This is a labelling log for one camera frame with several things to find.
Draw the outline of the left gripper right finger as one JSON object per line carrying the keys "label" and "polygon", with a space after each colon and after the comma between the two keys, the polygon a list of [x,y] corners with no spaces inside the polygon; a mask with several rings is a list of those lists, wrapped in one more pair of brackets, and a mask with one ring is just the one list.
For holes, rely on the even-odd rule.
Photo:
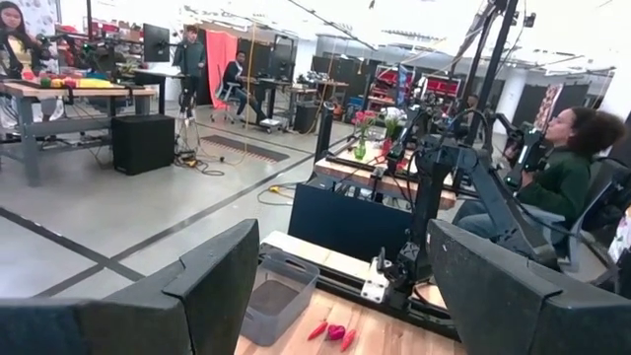
{"label": "left gripper right finger", "polygon": [[630,355],[630,302],[473,236],[428,224],[428,254],[470,354]]}

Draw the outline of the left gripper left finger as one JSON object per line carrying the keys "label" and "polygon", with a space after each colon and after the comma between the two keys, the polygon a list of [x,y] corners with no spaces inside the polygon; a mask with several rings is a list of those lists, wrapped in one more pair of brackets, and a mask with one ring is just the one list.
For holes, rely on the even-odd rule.
{"label": "left gripper left finger", "polygon": [[3,355],[231,354],[258,266],[245,219],[103,298],[1,302]]}

